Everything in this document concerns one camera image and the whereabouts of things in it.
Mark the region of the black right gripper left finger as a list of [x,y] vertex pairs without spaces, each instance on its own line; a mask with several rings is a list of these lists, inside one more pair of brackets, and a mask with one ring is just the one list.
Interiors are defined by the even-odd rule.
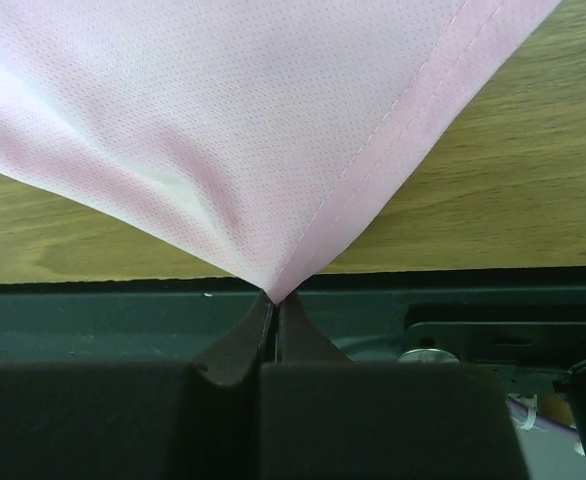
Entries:
[[190,361],[0,366],[0,479],[254,479],[273,306]]

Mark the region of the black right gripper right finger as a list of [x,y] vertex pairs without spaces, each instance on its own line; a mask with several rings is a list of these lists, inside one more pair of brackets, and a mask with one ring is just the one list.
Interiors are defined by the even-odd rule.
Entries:
[[281,358],[260,373],[264,479],[525,479],[502,388],[457,362],[355,363],[279,307]]

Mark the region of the light pink t-shirt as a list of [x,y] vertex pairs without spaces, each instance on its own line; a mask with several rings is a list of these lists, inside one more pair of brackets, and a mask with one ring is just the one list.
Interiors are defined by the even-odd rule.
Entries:
[[0,1],[0,174],[279,302],[552,1]]

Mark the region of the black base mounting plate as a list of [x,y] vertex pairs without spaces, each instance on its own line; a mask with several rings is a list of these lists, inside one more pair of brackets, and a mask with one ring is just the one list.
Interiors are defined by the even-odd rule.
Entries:
[[[232,279],[0,286],[0,366],[190,361],[260,295]],[[586,267],[316,276],[291,295],[355,363],[457,362],[492,372],[515,434],[554,428],[520,397],[558,394],[574,416],[568,435],[586,454]],[[261,368],[281,358],[284,300],[269,301],[254,479],[264,479]]]

